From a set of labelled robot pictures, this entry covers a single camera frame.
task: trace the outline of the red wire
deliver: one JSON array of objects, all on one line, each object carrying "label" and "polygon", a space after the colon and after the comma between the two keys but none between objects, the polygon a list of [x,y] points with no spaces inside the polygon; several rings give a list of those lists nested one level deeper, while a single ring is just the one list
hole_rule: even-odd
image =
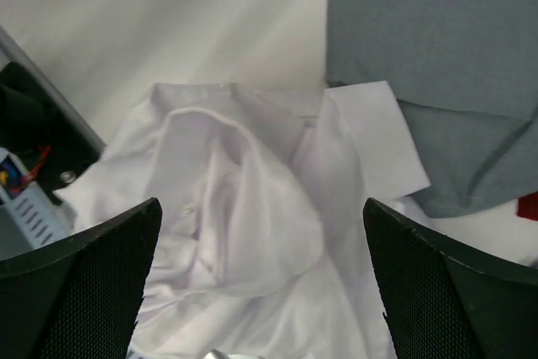
[{"label": "red wire", "polygon": [[41,167],[43,167],[48,155],[50,154],[51,147],[49,145],[47,145],[45,147],[40,146],[38,149],[41,151],[40,160],[35,165],[35,167],[30,171],[30,173],[28,173],[28,175],[23,178],[23,182],[25,182],[25,183],[35,181],[37,176],[40,174]]},{"label": "red wire", "polygon": [[28,184],[36,180],[37,176],[40,174],[41,168],[45,165],[45,161],[50,154],[50,149],[51,147],[49,145],[38,146],[38,150],[41,152],[40,160],[35,165],[35,167],[32,170],[30,170],[30,172],[26,176],[23,177],[21,181],[22,185],[20,187],[9,189],[11,192],[13,193],[21,192],[28,186]]}]

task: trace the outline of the clothing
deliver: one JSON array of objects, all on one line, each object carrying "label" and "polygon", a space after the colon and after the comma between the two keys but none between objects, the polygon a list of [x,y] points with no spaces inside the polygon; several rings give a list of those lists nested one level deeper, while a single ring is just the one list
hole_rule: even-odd
[{"label": "clothing", "polygon": [[393,350],[361,209],[427,222],[401,197],[428,184],[384,82],[326,91],[315,127],[235,85],[159,84],[58,195],[77,231],[159,198],[139,353],[377,359]]},{"label": "clothing", "polygon": [[538,190],[538,0],[329,0],[331,86],[387,80],[432,186],[430,217]]},{"label": "clothing", "polygon": [[525,195],[518,200],[518,216],[538,221],[538,193]]}]

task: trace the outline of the white fabric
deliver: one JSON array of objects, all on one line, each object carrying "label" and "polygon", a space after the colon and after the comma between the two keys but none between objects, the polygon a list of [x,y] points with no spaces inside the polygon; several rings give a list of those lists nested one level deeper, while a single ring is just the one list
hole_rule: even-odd
[{"label": "white fabric", "polygon": [[140,353],[393,355],[361,208],[374,197],[419,212],[401,197],[428,179],[385,82],[327,90],[305,122],[233,85],[156,85],[58,192],[76,230],[160,199]]},{"label": "white fabric", "polygon": [[[305,115],[304,105],[324,85],[326,4],[0,0],[0,24],[109,143],[129,106],[156,80],[246,83]],[[537,257],[538,226],[515,210],[513,201],[435,224],[469,245],[528,263]]]}]

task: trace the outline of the gray fabric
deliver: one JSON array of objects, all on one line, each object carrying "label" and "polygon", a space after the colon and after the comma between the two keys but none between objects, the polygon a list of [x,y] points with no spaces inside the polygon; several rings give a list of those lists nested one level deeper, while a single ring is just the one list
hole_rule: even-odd
[{"label": "gray fabric", "polygon": [[431,217],[538,191],[538,0],[329,0],[327,81],[387,80]]}]

